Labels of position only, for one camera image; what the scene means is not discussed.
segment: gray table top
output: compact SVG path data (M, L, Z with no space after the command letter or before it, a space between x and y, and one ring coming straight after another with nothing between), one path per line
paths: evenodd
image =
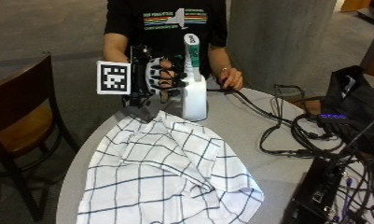
M271 112L273 97L263 92L242 89L241 91L259 108ZM152 100L153 114L161 109L177 115L177 104L161 105ZM293 119L302 110L291 104L283 105L283 118ZM84 195L85 172L95 149L116 123L124 118L115 114L87 139L68 169L63 184L56 223L75 224L79 202ZM279 223L290 196L307 171L311 160L275 157L258 148L262 132L275 123L253 112L232 95L208 92L208 118L198 122L210 128L228 142L236 155L242 160L253 178L263 191L265 202L249 223ZM306 128L318 129L314 124ZM267 149L298 149L301 146L290 136L290 129L282 127L265 143Z

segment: wall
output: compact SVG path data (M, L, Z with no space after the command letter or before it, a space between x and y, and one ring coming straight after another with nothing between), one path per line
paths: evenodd
M319 50L335 0L233 0L228 51L245 84L307 86L305 66Z

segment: spray bottle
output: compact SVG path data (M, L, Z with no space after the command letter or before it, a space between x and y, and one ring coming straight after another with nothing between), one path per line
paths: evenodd
M184 72L186 78L182 79L188 83L182 88L182 118L190 121L206 119L206 80L198 71L198 38L193 34L184 36L185 43L185 67Z

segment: chair seat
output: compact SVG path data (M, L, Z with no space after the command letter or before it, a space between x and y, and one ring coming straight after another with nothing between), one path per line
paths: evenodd
M303 109L303 105L301 101L291 102L291 103ZM321 114L321 101L319 100L306 101L306 108L310 114L313 115Z
M0 132L0 142L13 158L39 147L53 128L52 114L40 105L25 117Z

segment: floor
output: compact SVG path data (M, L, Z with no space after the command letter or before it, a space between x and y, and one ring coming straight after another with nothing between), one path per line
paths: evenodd
M355 13L341 13L338 1L317 59L307 72L309 94L325 94L329 74L358 64L374 37L374 24ZM31 62L43 51L53 56L53 73L65 124L81 144L105 119L120 109L116 96L96 94L95 63L101 58L105 1L0 1L0 78ZM73 154L67 145L31 177L45 218L55 223L61 181ZM32 223L12 184L0 179L0 223Z

